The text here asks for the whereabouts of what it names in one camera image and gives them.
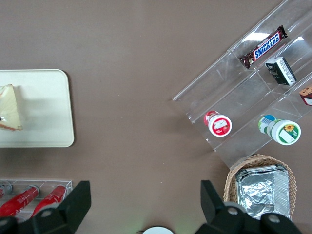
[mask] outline aluminum foil container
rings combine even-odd
[[[241,169],[236,173],[237,202],[247,213],[260,219],[265,213],[290,218],[289,176],[280,164]]]

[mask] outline clear acrylic organizer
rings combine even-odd
[[[247,69],[239,58],[281,25],[288,37]],[[292,86],[277,84],[265,67],[266,60],[278,56],[285,57],[296,76]],[[298,121],[312,110],[299,95],[312,84],[311,71],[312,1],[285,0],[173,100],[231,168],[271,141],[258,129],[262,116]],[[212,135],[204,124],[211,110],[231,119],[227,136]]]
[[[33,201],[31,201],[24,209],[22,209],[17,215],[16,218],[19,222],[23,222],[29,219],[40,201],[42,201],[47,195],[49,195],[58,185],[63,185],[66,187],[65,196],[63,200],[67,197],[67,195],[73,190],[73,185],[71,180],[12,180],[12,179],[0,179],[0,183],[2,181],[8,181],[12,185],[12,192],[10,194],[4,195],[0,199],[0,206],[2,206],[5,202],[13,198],[22,192],[27,186],[35,185],[39,187],[40,193],[38,197],[36,197]]]

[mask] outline white tray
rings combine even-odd
[[[58,69],[0,70],[13,84],[23,130],[0,130],[0,147],[68,147],[74,142],[67,75]]]

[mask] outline candy bar wrapper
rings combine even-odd
[[[239,60],[245,65],[246,68],[250,68],[250,65],[256,62],[260,57],[267,53],[270,49],[276,46],[282,39],[286,38],[287,34],[284,27],[281,25],[277,30],[266,37],[260,44],[252,49],[248,54],[245,54]]]

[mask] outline small box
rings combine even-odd
[[[312,106],[312,85],[301,90],[299,94],[306,105]]]
[[[269,69],[278,84],[293,85],[297,79],[284,57],[271,58],[265,66]]]

